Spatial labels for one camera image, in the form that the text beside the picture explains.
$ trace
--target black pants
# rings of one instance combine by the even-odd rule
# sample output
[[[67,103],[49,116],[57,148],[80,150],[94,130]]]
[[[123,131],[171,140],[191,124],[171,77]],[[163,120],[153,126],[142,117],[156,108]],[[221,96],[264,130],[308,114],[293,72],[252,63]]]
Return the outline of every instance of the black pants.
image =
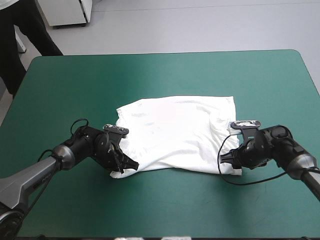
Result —
[[[12,95],[17,93],[26,74],[18,54],[14,25],[29,38],[41,55],[63,55],[48,34],[35,0],[19,0],[0,10],[0,77]]]

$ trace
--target floor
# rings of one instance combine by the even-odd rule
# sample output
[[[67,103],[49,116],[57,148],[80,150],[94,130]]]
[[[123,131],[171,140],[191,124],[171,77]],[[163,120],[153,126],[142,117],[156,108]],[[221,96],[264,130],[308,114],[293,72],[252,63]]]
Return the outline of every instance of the floor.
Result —
[[[295,49],[320,92],[319,13],[320,0],[93,0],[86,27],[47,30],[65,55]],[[27,69],[40,54],[19,35]]]

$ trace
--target white t-shirt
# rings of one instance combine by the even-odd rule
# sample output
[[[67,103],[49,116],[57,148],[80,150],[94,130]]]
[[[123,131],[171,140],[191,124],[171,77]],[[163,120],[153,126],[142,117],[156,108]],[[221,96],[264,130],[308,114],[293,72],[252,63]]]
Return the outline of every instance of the white t-shirt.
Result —
[[[123,152],[139,163],[138,171],[113,171],[124,178],[139,171],[181,168],[218,174],[217,154],[229,135],[228,124],[236,120],[234,98],[170,96],[141,99],[117,109],[118,126],[129,134],[120,142]],[[230,137],[221,154],[236,149],[239,140]],[[220,164],[223,174],[241,175],[241,169]]]
[[[0,10],[7,8],[18,1],[19,0],[0,0]]]

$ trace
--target table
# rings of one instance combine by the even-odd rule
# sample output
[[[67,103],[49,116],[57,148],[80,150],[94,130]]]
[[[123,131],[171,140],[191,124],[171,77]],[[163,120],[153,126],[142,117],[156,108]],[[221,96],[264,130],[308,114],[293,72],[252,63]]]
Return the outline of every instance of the table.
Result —
[[[78,118],[100,128],[120,106],[175,95],[234,96],[238,120],[285,125],[320,159],[320,97],[295,50],[52,56],[32,61],[0,127],[0,176],[69,138]],[[281,171],[272,161],[230,178]],[[20,236],[318,237],[319,214],[317,199],[288,176],[251,186],[181,169],[112,179],[88,158],[52,179]]]

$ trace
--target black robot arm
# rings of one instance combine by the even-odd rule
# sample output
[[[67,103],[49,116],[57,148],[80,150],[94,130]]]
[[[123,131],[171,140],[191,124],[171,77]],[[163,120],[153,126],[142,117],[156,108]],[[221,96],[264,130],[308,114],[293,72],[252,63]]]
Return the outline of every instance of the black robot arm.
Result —
[[[282,125],[259,130],[258,121],[235,121],[230,123],[231,135],[242,134],[243,143],[221,155],[221,163],[254,169],[262,167],[274,159],[292,179],[301,180],[320,201],[320,174],[317,160]]]
[[[123,173],[124,169],[138,169],[139,164],[126,156],[119,147],[121,139],[129,133],[128,129],[107,124],[103,130],[99,130],[88,126],[86,119],[76,122],[83,120],[86,125],[78,127],[74,133],[71,131],[71,138],[56,146],[51,156],[14,175],[0,178],[1,240],[15,239],[24,218],[35,203],[29,207],[29,195],[41,185],[46,187],[57,172],[70,170],[87,157],[112,171]]]

